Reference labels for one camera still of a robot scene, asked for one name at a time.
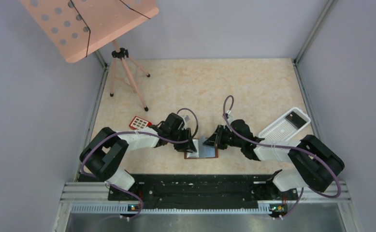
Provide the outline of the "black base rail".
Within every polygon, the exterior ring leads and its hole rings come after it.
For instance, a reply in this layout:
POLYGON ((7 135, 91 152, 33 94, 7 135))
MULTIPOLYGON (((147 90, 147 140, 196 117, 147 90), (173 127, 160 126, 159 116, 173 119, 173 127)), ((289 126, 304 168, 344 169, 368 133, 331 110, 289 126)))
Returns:
POLYGON ((129 191, 144 209, 256 209, 261 201, 296 200, 297 190, 281 192, 266 174, 134 174, 129 191))

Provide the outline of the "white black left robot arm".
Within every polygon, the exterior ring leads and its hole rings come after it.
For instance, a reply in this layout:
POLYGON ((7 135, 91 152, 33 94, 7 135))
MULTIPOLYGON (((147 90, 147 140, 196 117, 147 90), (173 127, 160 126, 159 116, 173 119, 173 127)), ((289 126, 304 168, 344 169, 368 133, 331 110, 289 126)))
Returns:
POLYGON ((101 129, 80 154, 81 171, 87 168, 99 181, 129 190, 134 178, 120 167, 127 152, 173 144, 178 152, 196 152, 189 117, 170 113, 158 126, 116 132, 110 127, 101 129))

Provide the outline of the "red block with white grid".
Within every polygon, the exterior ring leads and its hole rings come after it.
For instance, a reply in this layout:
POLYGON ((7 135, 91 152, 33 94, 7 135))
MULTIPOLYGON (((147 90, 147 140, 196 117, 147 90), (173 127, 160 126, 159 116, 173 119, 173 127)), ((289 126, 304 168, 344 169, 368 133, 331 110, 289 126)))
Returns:
POLYGON ((139 116, 134 116, 134 118, 131 120, 129 127, 132 130, 141 130, 146 127, 152 126, 152 123, 146 119, 143 119, 139 116))

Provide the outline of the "pink music stand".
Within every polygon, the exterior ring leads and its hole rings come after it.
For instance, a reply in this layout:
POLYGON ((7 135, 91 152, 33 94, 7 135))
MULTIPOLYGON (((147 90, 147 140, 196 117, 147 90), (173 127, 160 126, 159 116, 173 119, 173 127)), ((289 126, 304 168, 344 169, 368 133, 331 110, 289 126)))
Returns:
POLYGON ((150 73, 116 39, 159 13, 154 0, 23 0, 21 4, 68 63, 78 62, 112 43, 113 62, 120 60, 128 76, 126 84, 138 94, 144 110, 148 111, 126 59, 147 77, 150 73))

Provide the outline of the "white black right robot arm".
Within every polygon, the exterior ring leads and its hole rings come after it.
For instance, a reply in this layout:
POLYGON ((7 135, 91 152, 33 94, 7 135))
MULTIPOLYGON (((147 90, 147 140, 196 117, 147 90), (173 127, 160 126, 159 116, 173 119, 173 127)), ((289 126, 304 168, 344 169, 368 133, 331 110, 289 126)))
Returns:
POLYGON ((293 164, 293 169, 279 170, 272 176, 273 184, 282 192, 308 187, 322 194, 345 168, 344 162, 314 135, 296 142, 269 141, 254 136, 242 119, 218 125, 203 145, 220 150, 237 147, 249 160, 293 164))

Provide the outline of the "black VIP credit card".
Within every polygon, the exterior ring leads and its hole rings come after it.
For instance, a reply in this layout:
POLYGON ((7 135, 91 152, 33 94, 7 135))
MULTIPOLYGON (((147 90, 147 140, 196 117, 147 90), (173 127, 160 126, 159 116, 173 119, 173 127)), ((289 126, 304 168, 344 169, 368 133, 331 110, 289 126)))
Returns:
POLYGON ((307 123, 307 121, 299 116, 295 111, 291 111, 288 115, 286 115, 285 120, 296 129, 302 128, 307 123))

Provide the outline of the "white plastic basket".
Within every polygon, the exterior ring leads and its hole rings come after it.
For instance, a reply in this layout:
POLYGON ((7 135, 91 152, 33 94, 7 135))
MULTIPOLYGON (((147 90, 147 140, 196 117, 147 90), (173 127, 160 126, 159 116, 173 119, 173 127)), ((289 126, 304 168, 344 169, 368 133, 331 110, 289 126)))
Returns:
POLYGON ((271 141, 288 141, 302 129, 304 129, 307 125, 309 125, 310 122, 311 118, 308 116, 308 114, 304 113, 298 107, 292 107, 281 117, 276 119, 273 123, 259 132, 258 137, 271 141), (291 111, 295 111, 299 116, 307 121, 307 123, 302 128, 296 129, 288 121, 285 120, 285 116, 288 115, 291 111))

